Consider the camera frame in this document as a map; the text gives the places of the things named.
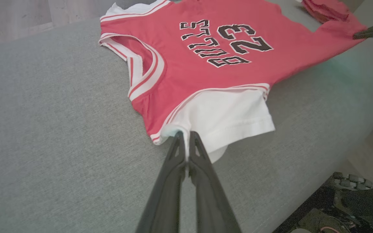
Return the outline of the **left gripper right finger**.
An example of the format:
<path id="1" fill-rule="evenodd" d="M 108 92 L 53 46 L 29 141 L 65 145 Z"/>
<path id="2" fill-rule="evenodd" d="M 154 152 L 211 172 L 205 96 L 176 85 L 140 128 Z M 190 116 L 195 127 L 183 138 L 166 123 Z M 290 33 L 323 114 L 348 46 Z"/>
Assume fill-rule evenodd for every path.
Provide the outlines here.
<path id="1" fill-rule="evenodd" d="M 219 178 L 199 134 L 191 131 L 188 175 L 196 187 L 198 233 L 241 233 Z"/>

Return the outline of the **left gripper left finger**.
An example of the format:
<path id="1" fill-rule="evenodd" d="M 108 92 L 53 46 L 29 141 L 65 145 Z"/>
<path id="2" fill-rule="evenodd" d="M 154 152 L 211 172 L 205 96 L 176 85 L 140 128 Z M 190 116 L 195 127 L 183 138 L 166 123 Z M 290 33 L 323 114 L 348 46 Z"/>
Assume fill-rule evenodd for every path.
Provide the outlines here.
<path id="1" fill-rule="evenodd" d="M 137 233 L 178 233 L 180 193 L 185 179 L 186 146 L 183 133 L 177 132 L 164 160 L 146 207 L 136 228 Z"/>

